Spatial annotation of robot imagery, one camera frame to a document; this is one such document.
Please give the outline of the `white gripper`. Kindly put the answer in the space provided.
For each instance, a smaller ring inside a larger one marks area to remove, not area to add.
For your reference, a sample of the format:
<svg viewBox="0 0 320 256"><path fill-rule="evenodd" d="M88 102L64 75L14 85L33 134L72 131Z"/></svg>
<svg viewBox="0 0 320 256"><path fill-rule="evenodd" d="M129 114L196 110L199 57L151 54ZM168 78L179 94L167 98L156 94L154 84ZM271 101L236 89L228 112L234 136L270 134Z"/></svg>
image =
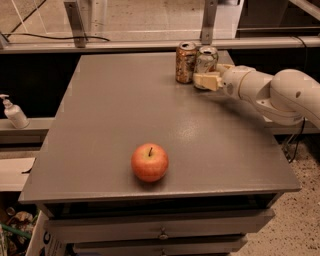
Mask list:
<svg viewBox="0 0 320 256"><path fill-rule="evenodd" d="M218 64L216 71L217 72L194 73L194 85L198 89L209 89L212 91L218 91L223 87L223 92L233 99L249 99L249 97L244 94L243 82L244 78L254 71L254 68L243 65Z"/></svg>

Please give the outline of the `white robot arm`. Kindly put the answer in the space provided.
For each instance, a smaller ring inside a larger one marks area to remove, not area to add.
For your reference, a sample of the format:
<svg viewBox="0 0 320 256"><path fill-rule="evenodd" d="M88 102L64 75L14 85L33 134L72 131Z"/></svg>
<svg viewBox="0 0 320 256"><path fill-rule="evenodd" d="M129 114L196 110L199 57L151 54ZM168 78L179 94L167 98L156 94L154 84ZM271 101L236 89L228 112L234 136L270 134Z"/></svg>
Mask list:
<svg viewBox="0 0 320 256"><path fill-rule="evenodd" d="M250 103L261 115L284 126L304 118L320 128L320 84L295 69L270 75L252 67L218 64L217 70L194 73L196 85Z"/></svg>

